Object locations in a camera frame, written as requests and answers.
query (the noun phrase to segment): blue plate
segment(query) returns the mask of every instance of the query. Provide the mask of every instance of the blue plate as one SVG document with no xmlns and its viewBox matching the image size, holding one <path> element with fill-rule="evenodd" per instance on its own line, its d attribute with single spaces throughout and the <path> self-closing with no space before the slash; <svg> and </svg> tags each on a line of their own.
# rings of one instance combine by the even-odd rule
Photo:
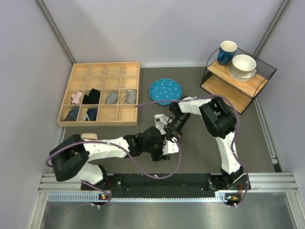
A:
<svg viewBox="0 0 305 229">
<path fill-rule="evenodd" d="M 154 101 L 159 100 L 178 100 L 182 95 L 182 88 L 175 80 L 160 79 L 152 83 L 149 89 L 150 97 Z M 161 105 L 169 105 L 171 102 L 159 103 Z"/>
</svg>

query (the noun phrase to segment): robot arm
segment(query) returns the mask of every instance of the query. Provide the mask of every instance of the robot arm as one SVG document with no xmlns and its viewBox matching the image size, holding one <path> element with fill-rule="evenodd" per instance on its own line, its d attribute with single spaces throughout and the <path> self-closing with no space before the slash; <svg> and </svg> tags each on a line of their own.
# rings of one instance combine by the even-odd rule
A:
<svg viewBox="0 0 305 229">
<path fill-rule="evenodd" d="M 170 111 L 175 118 L 169 119 L 163 114 L 156 115 L 156 127 L 152 126 L 143 133 L 126 135 L 113 140 L 102 140 L 108 142 L 107 145 L 81 144 L 54 156 L 51 161 L 57 180 L 64 181 L 75 177 L 93 185 L 106 182 L 105 169 L 88 162 L 108 157 L 128 157 L 125 151 L 110 143 L 120 145 L 132 156 L 139 156 L 142 152 L 147 152 L 152 155 L 153 161 L 167 159 L 169 154 L 178 152 L 175 142 L 181 138 L 181 129 L 191 114 L 201 115 L 209 133 L 216 138 L 222 159 L 222 172 L 227 177 L 228 183 L 233 184 L 242 176 L 242 168 L 233 155 L 236 153 L 236 148 L 234 146 L 234 152 L 230 149 L 236 118 L 221 98 L 173 102 L 170 104 Z M 88 141 L 88 139 L 73 135 L 53 149 L 50 155 L 60 148 L 79 141 Z"/>
</svg>

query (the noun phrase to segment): black metal frame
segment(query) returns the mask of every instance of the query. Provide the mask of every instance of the black metal frame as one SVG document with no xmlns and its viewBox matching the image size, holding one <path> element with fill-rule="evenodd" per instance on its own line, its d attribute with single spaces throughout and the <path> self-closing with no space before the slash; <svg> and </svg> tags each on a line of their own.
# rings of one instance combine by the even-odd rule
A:
<svg viewBox="0 0 305 229">
<path fill-rule="evenodd" d="M 242 51 L 242 52 L 244 52 L 244 53 L 246 53 L 247 55 L 249 55 L 249 56 L 251 56 L 252 58 L 254 58 L 255 60 L 259 60 L 259 61 L 261 61 L 261 62 L 263 62 L 264 64 L 266 64 L 266 65 L 268 65 L 268 66 L 270 66 L 270 67 L 272 67 L 272 68 L 274 68 L 273 66 L 271 66 L 271 65 L 269 65 L 268 63 L 266 63 L 266 62 L 264 62 L 264 61 L 262 61 L 261 59 L 259 59 L 259 58 L 257 58 L 257 57 L 255 57 L 255 56 L 253 56 L 253 55 L 251 55 L 251 54 L 249 54 L 248 52 L 246 52 L 246 51 L 244 51 L 244 50 L 242 50 L 242 49 L 240 49 L 240 48 L 237 48 L 238 50 L 240 50 L 240 51 Z M 208 59 L 208 61 L 207 61 L 207 63 L 206 63 L 206 68 L 204 69 L 204 72 L 203 72 L 203 77 L 202 77 L 202 80 L 201 80 L 201 83 L 200 83 L 200 88 L 201 89 L 203 89 L 203 90 L 205 90 L 204 88 L 202 88 L 201 87 L 201 85 L 204 83 L 204 82 L 206 82 L 212 75 L 214 75 L 214 73 L 212 73 L 212 72 L 210 72 L 209 70 L 207 70 L 208 69 L 208 67 L 211 65 L 211 64 L 213 64 L 217 59 L 215 59 L 211 64 L 209 64 L 208 65 L 208 63 L 209 63 L 209 61 L 210 61 L 210 58 L 217 52 L 219 50 L 219 48 L 218 49 L 216 49 L 211 55 L 210 55 L 210 57 L 209 57 L 209 59 Z M 257 87 L 257 89 L 260 87 L 260 85 L 265 81 L 265 80 L 268 80 L 268 82 L 270 81 L 270 79 L 271 79 L 271 77 L 274 75 L 274 73 L 276 72 L 276 68 L 274 68 L 274 71 L 271 73 L 271 74 L 269 74 L 259 85 L 258 85 L 258 87 Z M 257 91 L 257 89 L 256 89 L 256 91 L 255 91 L 255 96 L 254 97 L 249 97 L 250 99 L 251 99 L 251 101 L 250 101 L 250 103 L 248 104 L 248 106 L 244 109 L 244 111 L 243 112 L 241 112 L 240 114 L 242 115 L 244 112 L 245 112 L 245 110 L 250 106 L 250 104 L 252 104 L 253 103 L 253 101 L 256 99 L 256 97 L 260 94 L 260 92 L 266 87 L 266 85 L 267 85 L 267 83 L 262 87 L 262 89 L 256 94 L 256 91 Z"/>
</svg>

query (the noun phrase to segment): wooden organizer box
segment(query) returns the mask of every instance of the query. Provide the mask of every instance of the wooden organizer box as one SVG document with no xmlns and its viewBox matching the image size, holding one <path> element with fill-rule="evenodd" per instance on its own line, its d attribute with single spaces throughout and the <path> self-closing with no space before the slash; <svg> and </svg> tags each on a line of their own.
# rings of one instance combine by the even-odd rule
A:
<svg viewBox="0 0 305 229">
<path fill-rule="evenodd" d="M 73 66 L 67 90 L 58 117 L 60 126 L 137 125 L 139 98 L 140 62 L 76 63 Z M 71 105 L 71 95 L 89 94 L 94 88 L 101 92 L 99 104 Z M 136 104 L 124 104 L 128 90 L 137 91 Z M 106 104 L 111 92 L 119 94 L 116 104 Z M 65 122 L 68 112 L 78 106 L 76 121 Z M 88 108 L 98 108 L 96 121 L 85 121 Z"/>
<path fill-rule="evenodd" d="M 203 76 L 201 87 L 211 94 L 226 97 L 240 114 L 268 83 L 268 80 L 259 74 L 248 82 L 240 83 L 230 76 L 229 66 L 222 66 L 217 60 L 208 66 L 207 70 L 208 74 Z"/>
</svg>

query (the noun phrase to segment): clothing item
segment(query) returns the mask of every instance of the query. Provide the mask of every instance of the clothing item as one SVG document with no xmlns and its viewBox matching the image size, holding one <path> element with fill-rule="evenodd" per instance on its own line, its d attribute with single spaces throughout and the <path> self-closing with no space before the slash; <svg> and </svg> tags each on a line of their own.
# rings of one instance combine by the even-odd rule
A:
<svg viewBox="0 0 305 229">
<path fill-rule="evenodd" d="M 77 119 L 77 115 L 78 115 L 78 112 L 79 112 L 80 108 L 78 106 L 76 107 L 73 107 L 69 112 L 68 112 L 68 115 L 67 117 L 63 120 L 65 122 L 75 122 L 76 119 Z"/>
<path fill-rule="evenodd" d="M 125 104 L 135 104 L 137 102 L 137 92 L 135 90 L 128 90 L 125 95 Z"/>
<path fill-rule="evenodd" d="M 99 104 L 101 93 L 98 90 L 92 88 L 89 95 L 84 95 L 82 104 Z"/>
<path fill-rule="evenodd" d="M 84 116 L 85 121 L 95 121 L 97 116 L 97 108 L 89 108 Z"/>
<path fill-rule="evenodd" d="M 82 92 L 77 92 L 76 94 L 71 95 L 71 105 L 80 105 L 82 98 Z"/>
<path fill-rule="evenodd" d="M 106 98 L 106 104 L 115 104 L 118 100 L 119 94 L 111 92 Z"/>
</svg>

